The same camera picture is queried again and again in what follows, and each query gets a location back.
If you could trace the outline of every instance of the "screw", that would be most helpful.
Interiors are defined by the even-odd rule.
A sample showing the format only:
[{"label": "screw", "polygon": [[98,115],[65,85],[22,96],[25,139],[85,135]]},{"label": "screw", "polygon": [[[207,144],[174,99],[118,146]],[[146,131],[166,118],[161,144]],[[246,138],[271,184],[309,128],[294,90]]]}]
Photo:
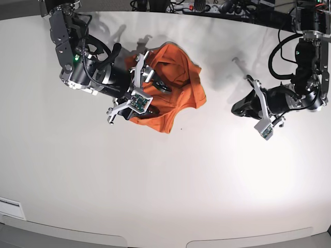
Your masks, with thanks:
[{"label": "screw", "polygon": [[72,70],[71,64],[66,64],[65,65],[65,68],[66,68],[67,71],[71,71]]}]

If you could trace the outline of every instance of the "metal bracket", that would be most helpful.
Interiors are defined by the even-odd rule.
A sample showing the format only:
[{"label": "metal bracket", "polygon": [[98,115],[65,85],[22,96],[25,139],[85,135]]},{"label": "metal bracket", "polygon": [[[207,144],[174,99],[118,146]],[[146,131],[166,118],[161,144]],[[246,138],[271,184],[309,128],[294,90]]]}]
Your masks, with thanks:
[{"label": "metal bracket", "polygon": [[[56,45],[58,62],[66,73],[70,73],[73,68],[73,53],[62,11],[56,11],[49,21],[51,24],[51,38]],[[66,65],[70,65],[71,70],[67,70]]]},{"label": "metal bracket", "polygon": [[274,125],[269,118],[268,106],[263,92],[261,91],[261,84],[259,80],[253,81],[255,93],[260,99],[262,109],[262,119],[255,125],[255,129],[258,130],[260,135],[269,140],[274,133]]},{"label": "metal bracket", "polygon": [[320,70],[322,72],[322,84],[321,84],[321,96],[324,104],[326,105],[327,100],[327,93],[329,91],[329,72],[327,71],[328,67],[328,47],[329,44],[325,40],[321,40],[321,61],[320,61]]},{"label": "metal bracket", "polygon": [[144,114],[146,113],[149,105],[151,104],[153,97],[150,96],[149,94],[146,94],[142,90],[142,78],[146,78],[145,81],[149,81],[152,76],[154,75],[154,70],[148,67],[148,70],[143,70],[144,65],[145,65],[145,60],[149,54],[149,51],[146,52],[145,55],[138,54],[136,60],[137,60],[137,65],[134,69],[132,69],[131,72],[134,71],[134,78],[133,78],[133,91],[131,92],[131,98],[128,99],[128,101],[115,106],[114,108],[109,108],[107,115],[108,117],[108,122],[109,124],[113,125],[114,124],[114,119],[116,115],[127,108],[132,109],[138,114]]}]

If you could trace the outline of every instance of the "gray floor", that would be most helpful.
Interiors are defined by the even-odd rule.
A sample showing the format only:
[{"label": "gray floor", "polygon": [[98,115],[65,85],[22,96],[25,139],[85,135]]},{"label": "gray floor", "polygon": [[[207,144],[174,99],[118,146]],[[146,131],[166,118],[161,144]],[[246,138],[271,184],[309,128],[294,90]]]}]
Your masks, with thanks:
[{"label": "gray floor", "polygon": [[[130,11],[131,0],[81,0],[81,12],[89,11]],[[276,0],[276,5],[289,3],[291,0]],[[277,8],[278,11],[287,12],[291,5]],[[37,0],[0,0],[0,20],[39,15],[39,2]]]}]

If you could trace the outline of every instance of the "black cable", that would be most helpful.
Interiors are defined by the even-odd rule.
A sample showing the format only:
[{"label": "black cable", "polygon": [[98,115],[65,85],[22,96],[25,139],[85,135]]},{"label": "black cable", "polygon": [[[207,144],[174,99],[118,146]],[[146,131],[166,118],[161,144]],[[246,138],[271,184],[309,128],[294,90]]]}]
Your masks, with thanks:
[{"label": "black cable", "polygon": [[268,93],[271,94],[271,95],[274,92],[286,94],[286,95],[290,96],[291,98],[293,98],[295,101],[297,101],[301,98],[301,96],[299,96],[297,93],[295,93],[294,91],[284,87],[283,85],[281,85],[279,87],[276,87],[276,88],[272,88],[268,91]]},{"label": "black cable", "polygon": [[175,6],[174,6],[174,4],[172,3],[172,2],[170,2],[170,5],[169,5],[169,7],[170,7],[170,13],[173,13],[173,14],[175,14],[176,13],[176,11],[175,11]]},{"label": "black cable", "polygon": [[179,2],[179,3],[173,3],[173,4],[180,5],[180,4],[182,4],[183,2],[185,2],[185,0],[183,0],[183,1]]},{"label": "black cable", "polygon": [[82,44],[82,61],[83,61],[83,68],[84,68],[84,71],[85,71],[85,74],[87,75],[87,77],[92,81],[94,82],[96,85],[99,85],[99,86],[102,86],[102,87],[105,87],[107,89],[110,89],[110,90],[113,90],[113,91],[116,91],[116,92],[119,92],[119,89],[118,88],[115,88],[111,85],[108,85],[108,84],[101,84],[99,83],[98,81],[96,81],[93,77],[91,77],[91,75],[89,74],[88,70],[87,70],[87,66],[86,66],[86,57],[85,57],[85,38],[83,38],[83,44]]},{"label": "black cable", "polygon": [[76,15],[79,15],[79,16],[82,16],[82,17],[89,17],[89,20],[86,23],[86,30],[85,30],[85,34],[84,34],[84,38],[86,38],[88,26],[92,21],[92,15],[90,15],[90,14],[80,14],[80,13],[76,13]]},{"label": "black cable", "polygon": [[[294,9],[295,9],[295,7],[293,7],[293,8],[289,11],[289,16],[290,16],[290,17],[291,17],[291,13],[293,12]],[[287,22],[287,20],[284,21],[283,25],[282,25],[281,28],[278,30],[278,41],[279,41],[279,44],[280,44],[280,31],[284,28],[284,26],[286,25],[286,22]],[[298,65],[297,62],[292,61],[292,60],[289,60],[289,59],[286,59],[286,58],[283,57],[283,48],[282,48],[282,47],[280,47],[280,57],[281,57],[283,60],[287,61],[287,62],[291,62],[291,63],[294,63],[294,64],[297,64],[297,65]]]},{"label": "black cable", "polygon": [[136,3],[138,5],[138,0],[132,0],[130,2],[130,6],[132,7],[132,10],[131,11],[140,11],[138,7],[136,7]]},{"label": "black cable", "polygon": [[184,9],[190,10],[189,8],[182,8],[182,9],[176,9],[176,11],[183,11]]},{"label": "black cable", "polygon": [[279,80],[290,80],[294,77],[293,74],[286,74],[286,75],[279,75],[277,74],[274,69],[273,69],[273,59],[276,55],[276,53],[278,52],[278,50],[283,46],[285,45],[286,43],[288,43],[289,41],[291,40],[294,40],[296,38],[299,38],[301,37],[302,34],[294,34],[294,35],[291,35],[287,38],[285,38],[283,41],[281,41],[275,48],[274,50],[271,52],[270,54],[270,57],[269,57],[269,61],[268,61],[268,68],[269,68],[269,71],[271,73],[271,75],[276,78],[276,79],[279,79]]},{"label": "black cable", "polygon": [[104,44],[101,40],[95,38],[92,35],[88,35],[88,43],[87,44],[92,44],[95,47],[97,47],[96,52],[98,52],[98,49],[101,46],[100,47],[100,53],[98,53],[98,54],[103,53],[103,51],[105,51],[107,53],[108,57],[112,54],[112,51],[110,51],[110,49],[108,48],[108,46],[106,46],[106,44]]},{"label": "black cable", "polygon": [[280,121],[282,120],[282,118],[283,118],[283,116],[284,116],[285,114],[287,114],[287,113],[289,113],[289,112],[291,112],[291,111],[306,110],[306,109],[312,107],[312,106],[315,104],[317,98],[319,97],[320,91],[321,91],[321,87],[318,88],[317,94],[316,94],[316,96],[315,96],[313,102],[312,102],[309,106],[307,106],[307,107],[300,107],[300,108],[296,108],[296,109],[295,109],[295,108],[292,108],[292,109],[290,109],[290,110],[285,111],[284,113],[282,113],[278,118],[276,118],[276,119],[273,121],[273,125],[275,126],[278,122],[280,122]]},{"label": "black cable", "polygon": [[108,58],[106,58],[103,62],[101,62],[99,65],[98,65],[98,70],[103,70],[104,67],[107,65],[107,64],[110,64],[112,62],[115,61],[115,58],[119,55],[120,51],[122,49],[122,45],[119,44],[119,43],[115,43],[114,44],[114,47],[113,47],[113,52],[111,53],[111,55],[108,56]]}]

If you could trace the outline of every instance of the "black cylinder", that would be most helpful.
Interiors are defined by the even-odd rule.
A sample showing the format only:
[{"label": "black cylinder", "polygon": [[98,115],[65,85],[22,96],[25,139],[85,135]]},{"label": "black cylinder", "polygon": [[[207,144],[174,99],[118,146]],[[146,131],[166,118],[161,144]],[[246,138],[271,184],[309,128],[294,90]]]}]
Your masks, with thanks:
[{"label": "black cylinder", "polygon": [[304,107],[310,106],[313,102],[314,104],[308,108],[308,110],[313,112],[318,110],[323,105],[323,101],[321,99],[321,91],[317,88],[315,88],[310,94],[307,94],[305,99],[302,100]]},{"label": "black cylinder", "polygon": [[273,114],[281,114],[290,109],[286,101],[288,94],[284,90],[284,86],[279,86],[267,91],[267,104]]},{"label": "black cylinder", "polygon": [[[93,76],[94,72],[96,71],[95,62],[91,59],[86,58],[86,66],[90,76]],[[74,63],[74,70],[70,80],[77,84],[85,86],[89,85],[90,79],[84,71],[82,57],[80,57],[77,63]]]},{"label": "black cylinder", "polygon": [[108,81],[109,85],[119,89],[119,92],[113,91],[108,88],[103,88],[100,92],[115,98],[121,98],[128,91],[131,84],[131,74],[129,71],[122,70],[117,67],[112,67],[110,78]]},{"label": "black cylinder", "polygon": [[301,30],[315,30],[326,33],[326,16],[324,12],[313,9],[301,10]]}]

